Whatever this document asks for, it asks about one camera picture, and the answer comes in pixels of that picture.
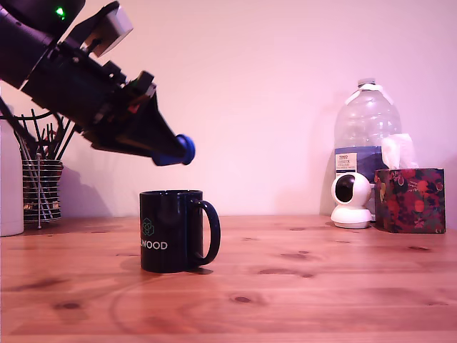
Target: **tissue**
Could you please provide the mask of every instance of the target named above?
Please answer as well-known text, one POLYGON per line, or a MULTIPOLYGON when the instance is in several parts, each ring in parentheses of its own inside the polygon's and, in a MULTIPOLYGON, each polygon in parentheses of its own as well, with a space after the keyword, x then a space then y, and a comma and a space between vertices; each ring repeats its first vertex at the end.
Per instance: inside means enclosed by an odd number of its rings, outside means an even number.
POLYGON ((384 164, 389 169, 418 168, 413 140, 409 134, 392 134, 381 141, 384 164))

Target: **metal wire basket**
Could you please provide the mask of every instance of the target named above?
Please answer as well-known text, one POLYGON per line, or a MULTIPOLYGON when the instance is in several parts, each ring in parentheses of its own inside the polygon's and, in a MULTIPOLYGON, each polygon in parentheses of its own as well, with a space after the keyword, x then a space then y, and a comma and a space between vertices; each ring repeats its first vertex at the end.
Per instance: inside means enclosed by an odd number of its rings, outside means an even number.
POLYGON ((52 222, 61 218, 59 181, 64 165, 59 160, 23 160, 24 223, 52 222))

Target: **mug handle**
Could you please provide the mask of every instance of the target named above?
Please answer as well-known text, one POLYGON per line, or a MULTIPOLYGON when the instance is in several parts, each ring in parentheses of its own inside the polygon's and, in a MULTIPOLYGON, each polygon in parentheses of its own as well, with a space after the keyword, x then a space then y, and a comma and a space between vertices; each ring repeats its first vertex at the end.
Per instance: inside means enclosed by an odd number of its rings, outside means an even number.
POLYGON ((200 254, 195 254, 197 263, 203 266, 212 262, 219 252, 219 247, 221 245, 221 224, 219 223, 219 217, 213 205, 204 200, 192 202, 195 206, 203 209, 208 215, 209 228, 211 231, 211 243, 209 244, 208 254, 205 257, 200 256, 200 254))

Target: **floral tissue box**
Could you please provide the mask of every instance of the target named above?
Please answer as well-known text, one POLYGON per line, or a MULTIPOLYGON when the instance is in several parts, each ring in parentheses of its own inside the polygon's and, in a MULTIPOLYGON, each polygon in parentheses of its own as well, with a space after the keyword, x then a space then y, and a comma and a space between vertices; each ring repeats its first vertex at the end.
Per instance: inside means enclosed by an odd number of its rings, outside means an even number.
POLYGON ((374 181, 379 229, 410 234, 446 231, 444 169, 380 169, 374 181))

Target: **camera lens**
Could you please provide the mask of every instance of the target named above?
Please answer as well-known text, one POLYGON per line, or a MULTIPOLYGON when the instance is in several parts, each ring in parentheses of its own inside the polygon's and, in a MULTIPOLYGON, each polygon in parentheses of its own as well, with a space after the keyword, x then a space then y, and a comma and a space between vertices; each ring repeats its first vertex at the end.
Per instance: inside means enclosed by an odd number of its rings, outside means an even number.
POLYGON ((355 180, 354 175, 343 175, 338 179, 335 186, 335 195, 340 202, 349 202, 352 199, 355 180))

